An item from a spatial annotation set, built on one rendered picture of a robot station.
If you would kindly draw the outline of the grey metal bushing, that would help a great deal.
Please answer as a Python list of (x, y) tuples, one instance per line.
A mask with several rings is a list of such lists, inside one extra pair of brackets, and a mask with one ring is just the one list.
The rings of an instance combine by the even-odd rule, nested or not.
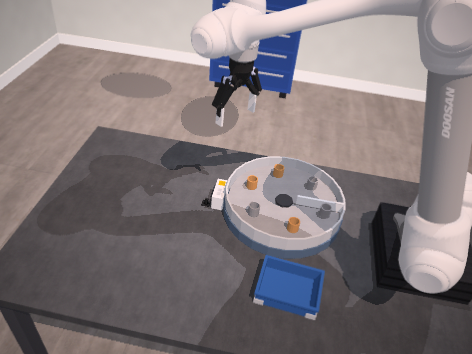
[(319, 216), (321, 218), (327, 219), (330, 216), (332, 210), (332, 206), (328, 203), (323, 203), (321, 204), (320, 210), (319, 210)]
[(308, 181), (306, 185), (307, 189), (315, 190), (317, 188), (318, 181), (319, 181), (318, 178), (315, 176), (308, 177)]
[(259, 215), (260, 204), (252, 201), (249, 203), (248, 215), (251, 217), (257, 217)]

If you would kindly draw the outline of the bronze bushing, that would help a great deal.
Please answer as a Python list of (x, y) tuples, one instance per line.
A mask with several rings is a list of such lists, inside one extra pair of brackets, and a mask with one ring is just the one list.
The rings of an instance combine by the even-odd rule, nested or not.
[(257, 188), (258, 178), (254, 175), (250, 175), (247, 178), (247, 188), (250, 190), (255, 190)]
[(300, 220), (297, 217), (291, 217), (289, 218), (288, 225), (287, 225), (287, 230), (290, 233), (296, 233), (298, 232), (300, 225)]
[(284, 166), (282, 164), (276, 164), (274, 166), (273, 176), (276, 178), (281, 178), (283, 177), (283, 173), (284, 173)]

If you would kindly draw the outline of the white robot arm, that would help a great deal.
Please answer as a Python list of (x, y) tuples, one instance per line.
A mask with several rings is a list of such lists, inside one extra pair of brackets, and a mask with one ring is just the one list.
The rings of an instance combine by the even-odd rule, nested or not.
[(393, 216), (398, 260), (419, 291), (453, 287), (465, 269), (472, 227), (472, 0), (319, 0), (270, 14), (266, 0), (230, 0), (217, 10), (196, 22), (192, 46), (203, 58), (241, 63), (257, 58), (257, 40), (363, 16), (417, 17), (428, 70), (421, 167), (413, 205)]

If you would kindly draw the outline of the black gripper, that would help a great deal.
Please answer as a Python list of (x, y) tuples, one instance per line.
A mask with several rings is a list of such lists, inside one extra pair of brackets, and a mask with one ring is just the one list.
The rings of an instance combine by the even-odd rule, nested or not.
[[(246, 85), (250, 90), (248, 110), (252, 113), (255, 112), (256, 99), (259, 96), (259, 91), (262, 91), (260, 84), (258, 69), (254, 67), (254, 61), (248, 63), (241, 63), (234, 61), (230, 58), (229, 60), (230, 75), (228, 77), (222, 76), (221, 84), (212, 102), (212, 106), (216, 109), (216, 124), (220, 127), (223, 126), (224, 119), (224, 106), (231, 97), (232, 93), (236, 91), (240, 86)], [(249, 79), (251, 75), (251, 80)], [(243, 79), (242, 79), (243, 78)], [(234, 86), (231, 86), (232, 85)], [(254, 86), (253, 86), (254, 85)], [(222, 104), (221, 104), (222, 103)]]

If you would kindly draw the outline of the blue crate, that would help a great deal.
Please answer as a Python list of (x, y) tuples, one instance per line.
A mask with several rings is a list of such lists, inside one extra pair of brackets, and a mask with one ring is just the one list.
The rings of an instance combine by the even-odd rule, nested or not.
[(253, 303), (315, 320), (324, 273), (324, 270), (265, 255)]

